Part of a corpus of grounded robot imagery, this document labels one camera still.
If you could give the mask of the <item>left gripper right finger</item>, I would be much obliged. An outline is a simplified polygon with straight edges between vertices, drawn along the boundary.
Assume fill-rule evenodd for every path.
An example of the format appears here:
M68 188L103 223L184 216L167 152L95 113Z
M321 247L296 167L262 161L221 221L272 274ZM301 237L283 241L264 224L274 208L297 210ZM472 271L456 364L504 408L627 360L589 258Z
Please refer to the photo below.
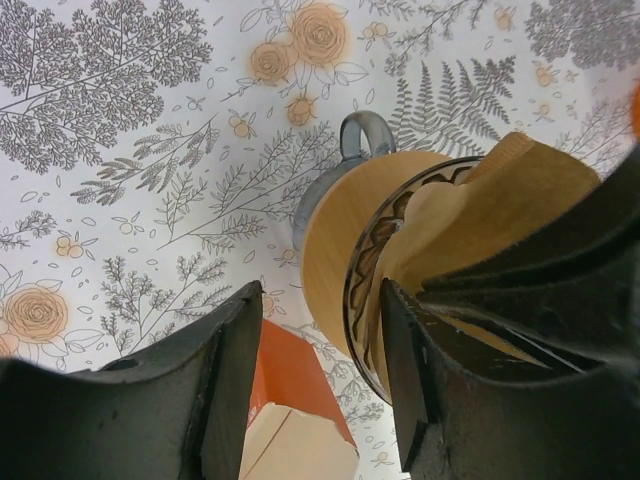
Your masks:
M639 371L522 364L381 289L401 468L413 479L635 479Z

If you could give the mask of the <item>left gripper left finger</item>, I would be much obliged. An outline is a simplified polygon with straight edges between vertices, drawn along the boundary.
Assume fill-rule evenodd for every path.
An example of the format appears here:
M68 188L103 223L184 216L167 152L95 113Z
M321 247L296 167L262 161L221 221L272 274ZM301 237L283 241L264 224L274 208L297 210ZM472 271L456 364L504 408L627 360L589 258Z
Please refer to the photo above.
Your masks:
M253 281L97 371L1 363L5 479L235 479L262 326Z

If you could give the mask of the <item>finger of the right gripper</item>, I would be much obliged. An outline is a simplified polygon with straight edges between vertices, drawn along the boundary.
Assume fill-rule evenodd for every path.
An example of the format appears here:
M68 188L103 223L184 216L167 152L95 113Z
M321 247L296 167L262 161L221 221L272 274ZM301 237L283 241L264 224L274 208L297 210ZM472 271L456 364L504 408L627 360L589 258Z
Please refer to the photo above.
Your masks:
M606 363L639 363L639 151L495 256L426 280L420 302Z

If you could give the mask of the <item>brown paper coffee filter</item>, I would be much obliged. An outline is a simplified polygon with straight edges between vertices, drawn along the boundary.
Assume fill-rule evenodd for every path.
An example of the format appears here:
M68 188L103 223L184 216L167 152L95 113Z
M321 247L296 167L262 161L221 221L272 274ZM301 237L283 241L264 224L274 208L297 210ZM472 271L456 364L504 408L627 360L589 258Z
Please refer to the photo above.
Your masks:
M521 132L500 140L459 185L429 184L411 197L404 226L378 259L366 309L370 355L384 355L383 279L409 293L421 283L471 266L525 239L600 184L582 161Z

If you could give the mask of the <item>coffee filter package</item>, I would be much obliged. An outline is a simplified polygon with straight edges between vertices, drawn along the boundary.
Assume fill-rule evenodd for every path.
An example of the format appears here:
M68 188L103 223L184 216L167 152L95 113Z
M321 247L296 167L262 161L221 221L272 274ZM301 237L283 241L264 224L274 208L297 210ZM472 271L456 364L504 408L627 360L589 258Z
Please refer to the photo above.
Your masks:
M359 453L314 348L265 319L239 477L350 480Z

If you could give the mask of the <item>orange glass carafe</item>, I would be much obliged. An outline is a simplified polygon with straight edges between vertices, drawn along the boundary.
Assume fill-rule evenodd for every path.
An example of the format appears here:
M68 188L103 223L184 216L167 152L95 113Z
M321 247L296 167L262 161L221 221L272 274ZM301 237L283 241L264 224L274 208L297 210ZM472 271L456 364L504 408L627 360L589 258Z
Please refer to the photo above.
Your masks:
M634 89L631 97L630 124L633 134L637 140L640 139L640 84Z

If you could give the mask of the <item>grey glass dripper cone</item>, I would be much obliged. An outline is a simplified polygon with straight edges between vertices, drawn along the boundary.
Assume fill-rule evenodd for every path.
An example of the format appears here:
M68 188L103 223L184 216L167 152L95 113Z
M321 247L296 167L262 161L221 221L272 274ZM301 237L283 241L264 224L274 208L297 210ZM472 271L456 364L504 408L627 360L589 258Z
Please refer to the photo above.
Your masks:
M482 155L442 160L393 186L383 195L371 214L353 249L343 288L342 314L346 343L358 372L369 388L385 403L390 393L383 385L364 341L366 332L363 317L377 261L390 237L401 228L409 198L429 183L461 184L484 159Z

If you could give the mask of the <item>floral tablecloth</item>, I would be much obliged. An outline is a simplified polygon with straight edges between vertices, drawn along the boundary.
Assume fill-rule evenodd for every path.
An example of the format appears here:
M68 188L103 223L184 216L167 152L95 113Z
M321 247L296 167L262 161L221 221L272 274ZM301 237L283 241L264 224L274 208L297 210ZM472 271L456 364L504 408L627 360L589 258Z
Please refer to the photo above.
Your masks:
M638 78L635 1L5 1L1 353L96 369L256 279L357 477L399 479L391 409L308 312L291 240L343 118L457 156L519 130L605 172Z

